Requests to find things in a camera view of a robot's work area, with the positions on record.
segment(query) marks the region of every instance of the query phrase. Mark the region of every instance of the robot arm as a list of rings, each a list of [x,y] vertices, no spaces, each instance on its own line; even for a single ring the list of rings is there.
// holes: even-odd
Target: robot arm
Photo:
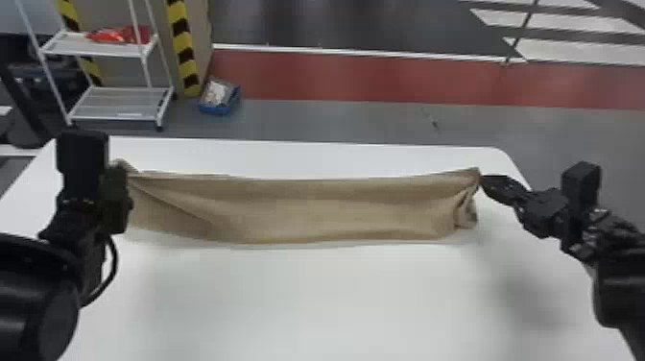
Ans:
[[[600,167],[580,162],[562,173],[561,189],[529,191],[506,176],[484,176],[482,188],[511,206],[524,229],[560,239],[561,250],[591,270],[596,319],[620,329],[645,361],[645,234],[598,206],[600,181]]]
[[[125,231],[132,200],[126,170],[108,166],[108,136],[57,138],[63,188],[38,240],[0,234],[0,360],[55,361],[76,329],[79,309],[116,275],[112,234]],[[106,250],[111,271],[103,280]]]

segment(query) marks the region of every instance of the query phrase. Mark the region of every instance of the hazard stripe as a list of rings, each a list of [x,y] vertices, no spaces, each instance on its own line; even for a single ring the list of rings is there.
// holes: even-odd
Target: hazard stripe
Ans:
[[[166,10],[173,34],[173,49],[177,55],[179,76],[183,82],[183,93],[188,96],[199,95],[200,76],[195,62],[186,4],[184,0],[166,0]]]
[[[79,32],[81,30],[81,23],[79,22],[79,15],[76,13],[76,9],[71,0],[58,0],[58,8],[67,29],[72,32]],[[93,84],[103,86],[99,65],[96,64],[93,58],[81,57],[80,66],[89,75]]]

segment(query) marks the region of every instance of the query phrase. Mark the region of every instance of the white table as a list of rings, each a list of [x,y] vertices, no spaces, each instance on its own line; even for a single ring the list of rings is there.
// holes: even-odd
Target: white table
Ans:
[[[0,201],[34,235],[60,175],[49,144]],[[142,170],[258,178],[404,176],[479,166],[523,178],[493,148],[113,137]],[[444,244],[231,248],[131,229],[120,273],[82,312],[63,360],[631,360],[598,326],[590,282],[556,241],[478,193],[480,224]]]

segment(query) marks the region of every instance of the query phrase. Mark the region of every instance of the white line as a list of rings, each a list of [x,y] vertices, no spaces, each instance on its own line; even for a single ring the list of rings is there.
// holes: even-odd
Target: white line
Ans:
[[[526,17],[526,12],[501,12],[479,9],[472,9],[471,11],[487,25],[519,27]],[[529,21],[528,28],[645,34],[645,30],[615,17],[558,15],[552,13],[534,13],[531,21]]]
[[[380,57],[380,58],[404,58],[404,59],[427,59],[427,60],[471,60],[471,61],[494,61],[500,62],[504,57],[486,55],[461,55],[461,54],[435,54],[435,53],[409,53],[409,52],[387,52],[378,50],[347,50],[347,49],[323,49],[307,47],[285,47],[269,45],[245,45],[245,44],[223,44],[214,43],[215,50],[240,50],[260,53],[300,53],[319,55],[340,55],[353,57]],[[511,58],[511,62],[526,62],[523,58]]]
[[[483,3],[525,4],[531,5],[533,0],[470,0]],[[585,0],[540,0],[540,5],[569,8],[598,9],[597,6]]]
[[[12,107],[2,106],[0,107],[0,116],[7,116],[7,114],[9,114],[10,111],[12,111]]]
[[[632,4],[634,4],[634,5],[636,5],[636,6],[639,6],[641,8],[645,8],[645,1],[644,0],[627,0],[627,1],[632,3]]]
[[[0,144],[0,156],[37,156],[39,149],[20,149],[11,144]]]
[[[512,37],[505,37],[511,43]],[[523,38],[517,51],[528,60],[645,65],[645,46]]]

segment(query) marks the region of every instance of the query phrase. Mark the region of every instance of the towel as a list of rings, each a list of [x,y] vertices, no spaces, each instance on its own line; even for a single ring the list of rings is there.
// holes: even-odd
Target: towel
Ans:
[[[139,172],[127,162],[130,225],[238,244],[435,240],[472,228],[476,168],[339,180]]]

